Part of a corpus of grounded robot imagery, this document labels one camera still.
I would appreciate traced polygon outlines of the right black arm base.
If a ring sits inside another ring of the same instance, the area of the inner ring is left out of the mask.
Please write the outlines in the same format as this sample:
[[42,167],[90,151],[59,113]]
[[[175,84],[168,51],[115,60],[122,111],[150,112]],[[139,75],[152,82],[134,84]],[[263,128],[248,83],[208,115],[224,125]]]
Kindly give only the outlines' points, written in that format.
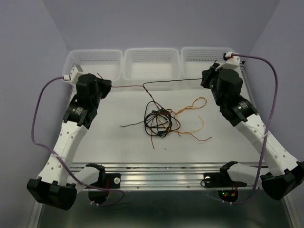
[[218,197],[224,203],[235,203],[239,196],[238,188],[247,186],[244,182],[233,181],[230,178],[228,170],[235,164],[238,164],[238,162],[230,161],[223,165],[218,172],[204,173],[200,185],[208,189],[228,188],[228,190],[218,190]]

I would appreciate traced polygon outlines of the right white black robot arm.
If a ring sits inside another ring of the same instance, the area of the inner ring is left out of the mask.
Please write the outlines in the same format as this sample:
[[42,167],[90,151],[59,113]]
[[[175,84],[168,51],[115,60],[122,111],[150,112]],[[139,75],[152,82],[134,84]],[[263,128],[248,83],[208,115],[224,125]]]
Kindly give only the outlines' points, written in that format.
[[206,188],[256,185],[274,200],[280,200],[304,181],[304,163],[291,155],[266,129],[254,105],[241,96],[243,80],[232,68],[214,63],[202,71],[201,86],[210,89],[222,116],[263,156],[266,167],[230,161],[218,172],[204,174]]

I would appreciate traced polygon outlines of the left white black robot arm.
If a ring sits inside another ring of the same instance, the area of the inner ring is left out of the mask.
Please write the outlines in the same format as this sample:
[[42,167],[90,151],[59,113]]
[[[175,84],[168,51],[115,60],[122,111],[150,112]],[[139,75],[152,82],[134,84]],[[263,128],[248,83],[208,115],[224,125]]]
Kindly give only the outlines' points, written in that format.
[[50,152],[50,157],[39,175],[27,183],[27,190],[37,202],[69,210],[83,189],[100,189],[106,184],[103,165],[89,163],[77,174],[70,171],[70,166],[80,142],[97,116],[100,101],[106,98],[111,87],[111,80],[93,74],[78,77],[76,94],[64,114],[54,148],[40,144]]

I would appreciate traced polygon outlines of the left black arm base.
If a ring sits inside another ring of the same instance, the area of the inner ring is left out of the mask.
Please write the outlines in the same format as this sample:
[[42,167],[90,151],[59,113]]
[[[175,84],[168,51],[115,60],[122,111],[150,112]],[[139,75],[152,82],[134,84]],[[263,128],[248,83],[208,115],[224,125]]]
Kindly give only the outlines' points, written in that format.
[[[98,171],[97,180],[91,183],[91,186],[103,189],[119,189],[121,184],[120,173],[107,173],[103,165],[88,163],[86,168],[93,168]],[[116,191],[93,191],[88,193],[88,199],[91,205],[97,207],[113,206],[120,202],[125,196],[121,190]]]

